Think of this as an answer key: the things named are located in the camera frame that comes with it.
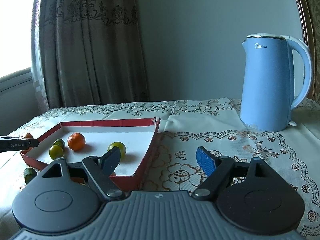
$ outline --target green fruit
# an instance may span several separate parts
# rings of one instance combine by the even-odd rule
[[[110,151],[113,147],[118,147],[120,149],[121,159],[124,158],[125,151],[126,151],[125,145],[121,142],[111,143],[108,147],[108,151]]]
[[[62,148],[62,150],[64,150],[64,147],[66,146],[65,143],[64,143],[64,140],[62,140],[62,139],[56,140],[53,145],[60,146]]]
[[[24,170],[23,177],[26,184],[32,181],[35,176],[37,176],[37,172],[34,168],[28,167]]]
[[[59,145],[52,145],[49,150],[51,159],[63,157],[63,149]]]

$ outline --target blue kettle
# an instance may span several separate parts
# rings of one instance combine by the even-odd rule
[[[291,111],[306,97],[312,80],[312,61],[308,46],[292,36],[257,33],[242,42],[246,52],[240,118],[262,131],[281,131],[291,120]],[[294,98],[292,50],[304,63],[304,82]]]

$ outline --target box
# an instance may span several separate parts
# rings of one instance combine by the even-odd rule
[[[112,142],[120,141],[126,146],[126,155],[115,168],[116,176],[110,179],[123,191],[137,190],[155,153],[159,123],[160,118],[60,122],[38,138],[38,147],[20,154],[27,165],[41,171],[53,161],[49,149],[56,139],[65,141],[64,157],[68,163],[81,162],[92,155],[101,157]],[[74,132],[86,139],[84,148],[76,152],[67,144]]]

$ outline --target wall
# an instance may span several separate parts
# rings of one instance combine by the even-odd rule
[[[0,93],[0,135],[7,135],[39,115],[32,81]]]
[[[252,33],[302,39],[295,0],[137,0],[152,101],[241,98]],[[296,92],[303,65],[294,58]]]

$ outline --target tablecloth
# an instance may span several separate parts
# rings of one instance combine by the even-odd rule
[[[249,162],[258,156],[302,196],[305,214],[297,230],[307,239],[320,239],[320,106],[305,99],[292,113],[297,127],[280,132],[245,126],[239,118],[240,107],[240,100],[220,98],[58,108],[33,118],[10,135],[28,131],[36,138],[61,121],[161,117],[159,144],[144,190],[192,192],[206,179],[196,162],[199,146],[237,162]],[[19,152],[0,154],[1,240],[19,230],[11,203],[25,187],[26,167]],[[235,178],[232,183],[241,181],[243,178]]]

